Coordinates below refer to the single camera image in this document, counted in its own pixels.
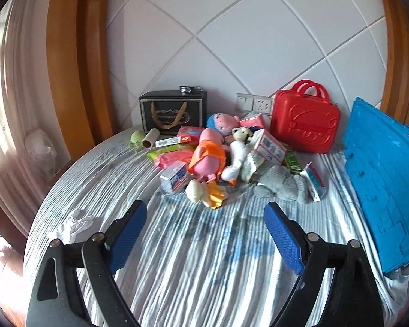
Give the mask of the small metal lighter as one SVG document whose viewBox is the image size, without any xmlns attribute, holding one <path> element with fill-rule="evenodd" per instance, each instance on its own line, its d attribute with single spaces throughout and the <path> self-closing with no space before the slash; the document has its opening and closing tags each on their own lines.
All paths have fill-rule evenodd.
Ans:
<svg viewBox="0 0 409 327">
<path fill-rule="evenodd" d="M 202 92 L 203 88 L 200 86 L 188 86 L 188 85 L 181 85 L 179 87 L 179 91 L 183 94 L 191 94 L 195 92 Z"/>
</svg>

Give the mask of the red bear suitcase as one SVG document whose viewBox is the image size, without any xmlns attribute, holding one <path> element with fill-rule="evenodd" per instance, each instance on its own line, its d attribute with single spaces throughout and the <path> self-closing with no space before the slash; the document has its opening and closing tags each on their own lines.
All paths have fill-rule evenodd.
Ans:
<svg viewBox="0 0 409 327">
<path fill-rule="evenodd" d="M 340 119 L 341 111 L 326 89 L 304 79 L 276 93 L 270 133 L 295 150 L 326 154 L 332 148 Z"/>
</svg>

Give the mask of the white wall socket panel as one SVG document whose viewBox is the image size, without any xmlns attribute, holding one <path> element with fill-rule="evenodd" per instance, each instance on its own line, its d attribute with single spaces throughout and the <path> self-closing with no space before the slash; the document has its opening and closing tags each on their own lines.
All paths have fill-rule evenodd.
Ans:
<svg viewBox="0 0 409 327">
<path fill-rule="evenodd" d="M 270 115 L 273 108 L 273 98 L 238 93 L 236 96 L 236 108 L 239 111 Z"/>
</svg>

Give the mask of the black gift box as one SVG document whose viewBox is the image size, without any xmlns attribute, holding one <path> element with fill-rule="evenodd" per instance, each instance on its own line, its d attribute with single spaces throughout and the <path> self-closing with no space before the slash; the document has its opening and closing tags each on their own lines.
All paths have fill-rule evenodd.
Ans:
<svg viewBox="0 0 409 327">
<path fill-rule="evenodd" d="M 145 133 L 157 128 L 162 135 L 176 135 L 182 126 L 205 126 L 207 92 L 150 91 L 139 97 L 139 109 Z"/>
</svg>

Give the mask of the cream yellow plush toy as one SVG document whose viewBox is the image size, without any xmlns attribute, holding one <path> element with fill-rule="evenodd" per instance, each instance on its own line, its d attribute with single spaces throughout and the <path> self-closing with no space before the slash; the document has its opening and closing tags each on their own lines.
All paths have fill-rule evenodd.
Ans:
<svg viewBox="0 0 409 327">
<path fill-rule="evenodd" d="M 190 180 L 185 188 L 185 194 L 191 202 L 201 202 L 213 210 L 220 208 L 228 198 L 225 188 L 217 185 L 215 181 L 200 182 L 196 179 Z"/>
</svg>

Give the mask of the grey plush toy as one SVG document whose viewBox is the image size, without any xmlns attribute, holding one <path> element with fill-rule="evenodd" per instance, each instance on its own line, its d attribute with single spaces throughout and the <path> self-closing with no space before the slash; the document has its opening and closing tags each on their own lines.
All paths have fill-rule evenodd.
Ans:
<svg viewBox="0 0 409 327">
<path fill-rule="evenodd" d="M 299 174 L 292 174 L 283 165 L 265 165 L 253 175 L 253 192 L 259 198 L 276 197 L 298 204 L 308 203 L 308 188 L 305 179 Z"/>
</svg>

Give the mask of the blue hat pig plush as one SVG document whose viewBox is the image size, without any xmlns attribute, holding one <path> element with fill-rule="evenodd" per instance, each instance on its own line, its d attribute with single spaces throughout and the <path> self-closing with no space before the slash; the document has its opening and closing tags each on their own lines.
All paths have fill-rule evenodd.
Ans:
<svg viewBox="0 0 409 327">
<path fill-rule="evenodd" d="M 207 116 L 206 127 L 213 128 L 218 131 L 223 137 L 232 134 L 234 128 L 240 126 L 240 118 L 225 113 L 215 113 Z"/>
</svg>

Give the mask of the green carton box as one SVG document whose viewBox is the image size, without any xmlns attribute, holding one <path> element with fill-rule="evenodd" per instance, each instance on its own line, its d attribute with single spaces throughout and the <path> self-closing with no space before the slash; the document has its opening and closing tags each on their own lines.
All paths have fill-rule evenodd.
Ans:
<svg viewBox="0 0 409 327">
<path fill-rule="evenodd" d="M 282 143 L 282 146 L 286 149 L 284 164 L 292 174 L 300 174 L 303 168 L 301 167 L 293 148 L 286 143 Z"/>
</svg>

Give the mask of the clear cotton swab box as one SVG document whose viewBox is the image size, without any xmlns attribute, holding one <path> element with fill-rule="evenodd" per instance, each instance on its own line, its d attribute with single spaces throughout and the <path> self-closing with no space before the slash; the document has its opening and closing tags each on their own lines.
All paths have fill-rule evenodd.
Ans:
<svg viewBox="0 0 409 327">
<path fill-rule="evenodd" d="M 187 179 L 188 165 L 175 161 L 160 173 L 160 183 L 166 193 L 174 193 Z"/>
</svg>

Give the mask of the white curtain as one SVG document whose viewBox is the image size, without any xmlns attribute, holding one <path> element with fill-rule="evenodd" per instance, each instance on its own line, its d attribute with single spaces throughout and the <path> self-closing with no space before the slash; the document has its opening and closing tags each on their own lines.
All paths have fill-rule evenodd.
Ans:
<svg viewBox="0 0 409 327">
<path fill-rule="evenodd" d="M 8 0 L 0 12 L 0 209 L 23 235 L 46 197 L 57 159 L 41 128 L 28 76 L 27 1 Z"/>
</svg>

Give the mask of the red teal medicine box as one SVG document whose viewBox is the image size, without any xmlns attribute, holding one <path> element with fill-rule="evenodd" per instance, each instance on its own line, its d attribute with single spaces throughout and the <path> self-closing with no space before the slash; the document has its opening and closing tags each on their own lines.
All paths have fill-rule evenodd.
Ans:
<svg viewBox="0 0 409 327">
<path fill-rule="evenodd" d="M 312 162 L 306 164 L 300 176 L 305 180 L 313 202 L 320 202 L 326 193 L 326 187 Z"/>
</svg>

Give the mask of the white red ointment box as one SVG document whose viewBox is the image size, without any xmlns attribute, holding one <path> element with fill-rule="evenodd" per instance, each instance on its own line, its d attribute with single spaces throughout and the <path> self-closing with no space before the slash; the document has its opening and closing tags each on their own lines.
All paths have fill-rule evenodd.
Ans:
<svg viewBox="0 0 409 327">
<path fill-rule="evenodd" d="M 186 135 L 180 135 L 180 136 L 176 136 L 176 137 L 170 137 L 167 139 L 163 139 L 163 140 L 157 140 L 154 143 L 154 146 L 156 148 L 161 148 L 161 147 L 165 147 L 165 146 L 172 146 L 172 145 L 179 145 L 179 144 L 183 144 L 183 143 L 190 143 L 192 141 L 192 138 L 190 135 L 186 134 Z"/>
</svg>

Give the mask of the blue plastic storage crate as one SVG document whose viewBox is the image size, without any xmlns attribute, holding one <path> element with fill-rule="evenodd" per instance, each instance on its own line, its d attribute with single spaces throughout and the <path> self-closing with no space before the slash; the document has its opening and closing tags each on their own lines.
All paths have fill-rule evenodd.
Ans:
<svg viewBox="0 0 409 327">
<path fill-rule="evenodd" d="M 356 98 L 344 154 L 383 272 L 409 265 L 409 126 Z"/>
</svg>

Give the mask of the white duck plush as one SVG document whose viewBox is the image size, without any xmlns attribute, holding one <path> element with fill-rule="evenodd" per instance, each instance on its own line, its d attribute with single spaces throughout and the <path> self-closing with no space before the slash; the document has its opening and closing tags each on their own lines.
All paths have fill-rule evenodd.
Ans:
<svg viewBox="0 0 409 327">
<path fill-rule="evenodd" d="M 239 176 L 242 165 L 250 152 L 247 139 L 252 136 L 252 131 L 247 127 L 238 127 L 232 130 L 234 141 L 230 144 L 231 165 L 227 166 L 221 173 L 221 179 L 234 183 Z"/>
</svg>

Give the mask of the pink pouch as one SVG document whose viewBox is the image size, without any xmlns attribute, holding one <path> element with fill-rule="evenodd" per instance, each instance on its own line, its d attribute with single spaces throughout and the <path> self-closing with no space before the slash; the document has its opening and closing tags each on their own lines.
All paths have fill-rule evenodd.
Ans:
<svg viewBox="0 0 409 327">
<path fill-rule="evenodd" d="M 193 150 L 180 149 L 177 151 L 171 151 L 164 154 L 160 154 L 154 160 L 154 165 L 157 168 L 168 168 L 177 161 L 188 164 L 193 156 Z"/>
</svg>

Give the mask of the orange dress pig plush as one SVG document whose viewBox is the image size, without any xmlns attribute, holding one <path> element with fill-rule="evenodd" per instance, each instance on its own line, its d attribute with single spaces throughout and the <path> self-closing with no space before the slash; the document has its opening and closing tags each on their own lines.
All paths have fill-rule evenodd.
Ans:
<svg viewBox="0 0 409 327">
<path fill-rule="evenodd" d="M 224 137 L 213 128 L 205 128 L 200 134 L 198 146 L 188 164 L 188 172 L 199 179 L 219 181 L 225 168 L 230 147 Z"/>
</svg>

